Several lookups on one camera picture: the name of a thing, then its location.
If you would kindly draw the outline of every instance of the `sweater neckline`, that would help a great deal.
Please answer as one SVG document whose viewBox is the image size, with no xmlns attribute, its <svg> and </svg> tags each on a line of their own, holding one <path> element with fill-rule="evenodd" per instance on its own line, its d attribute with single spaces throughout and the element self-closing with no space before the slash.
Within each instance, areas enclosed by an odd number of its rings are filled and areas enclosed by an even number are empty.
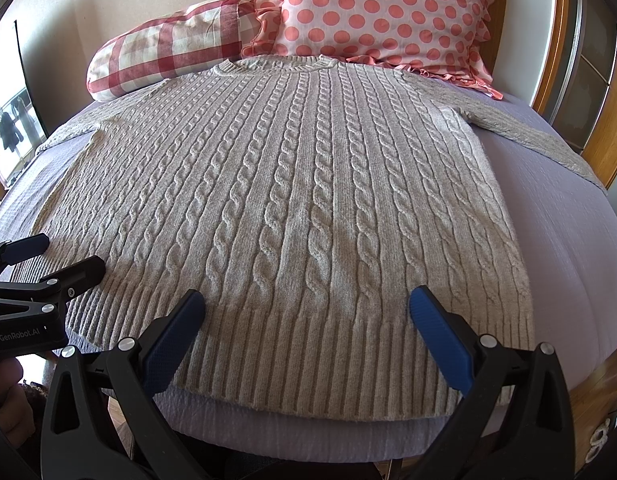
<svg viewBox="0 0 617 480">
<path fill-rule="evenodd" d="M 237 61 L 226 59 L 215 65 L 217 75 L 312 72 L 332 68 L 337 60 L 326 56 L 255 56 Z"/>
</svg>

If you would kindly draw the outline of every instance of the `blue gripper pad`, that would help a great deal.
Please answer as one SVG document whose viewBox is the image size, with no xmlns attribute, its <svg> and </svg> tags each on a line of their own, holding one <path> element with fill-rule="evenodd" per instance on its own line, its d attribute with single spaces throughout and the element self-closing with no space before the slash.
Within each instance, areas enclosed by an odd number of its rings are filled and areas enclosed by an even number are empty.
<svg viewBox="0 0 617 480">
<path fill-rule="evenodd" d="M 418 286 L 408 302 L 411 319 L 451 388 L 464 397 L 473 385 L 473 360 L 452 327 L 448 314 L 427 286 Z"/>
<path fill-rule="evenodd" d="M 153 397 L 168 388 L 205 316 L 204 296 L 191 289 L 167 317 L 153 320 L 140 336 L 141 342 L 144 335 L 157 333 L 153 345 L 140 357 L 146 395 Z"/>
</svg>

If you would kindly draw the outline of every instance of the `person's hand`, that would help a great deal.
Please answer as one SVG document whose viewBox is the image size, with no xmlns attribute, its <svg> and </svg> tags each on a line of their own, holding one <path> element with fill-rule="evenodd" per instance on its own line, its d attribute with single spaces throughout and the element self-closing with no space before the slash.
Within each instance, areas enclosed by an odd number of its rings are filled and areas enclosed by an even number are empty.
<svg viewBox="0 0 617 480">
<path fill-rule="evenodd" d="M 0 408 L 0 428 L 14 447 L 20 447 L 35 432 L 31 405 L 22 387 L 17 384 L 24 374 L 15 359 L 0 362 L 0 395 L 8 396 Z"/>
</svg>

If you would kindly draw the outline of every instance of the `polka dot pillow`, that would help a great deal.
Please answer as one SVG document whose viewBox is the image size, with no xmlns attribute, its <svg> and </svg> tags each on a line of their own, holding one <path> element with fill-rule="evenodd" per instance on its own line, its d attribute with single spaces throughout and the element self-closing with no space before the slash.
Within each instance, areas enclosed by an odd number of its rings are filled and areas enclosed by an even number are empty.
<svg viewBox="0 0 617 480">
<path fill-rule="evenodd" d="M 501 99 L 479 55 L 493 0 L 255 0 L 242 55 L 324 54 L 451 80 Z"/>
</svg>

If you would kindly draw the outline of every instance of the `wooden headboard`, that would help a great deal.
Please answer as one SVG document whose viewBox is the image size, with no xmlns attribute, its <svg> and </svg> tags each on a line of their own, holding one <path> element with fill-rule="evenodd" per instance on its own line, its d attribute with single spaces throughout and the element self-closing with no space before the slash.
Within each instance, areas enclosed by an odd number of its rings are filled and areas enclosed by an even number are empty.
<svg viewBox="0 0 617 480">
<path fill-rule="evenodd" d="M 487 23 L 488 31 L 491 33 L 491 39 L 484 41 L 479 46 L 479 52 L 482 55 L 484 65 L 489 72 L 493 73 L 497 52 L 499 50 L 499 42 L 501 41 L 501 32 L 504 27 L 506 0 L 495 0 L 489 7 L 488 13 L 491 15 L 491 21 Z"/>
<path fill-rule="evenodd" d="M 550 97 L 555 79 L 557 78 L 557 69 L 562 59 L 562 52 L 567 35 L 568 23 L 568 0 L 555 1 L 555 19 L 553 22 L 553 31 L 551 34 L 550 47 L 546 57 L 546 67 L 542 77 L 533 108 L 537 113 L 543 113 L 546 109 L 546 104 Z"/>
</svg>

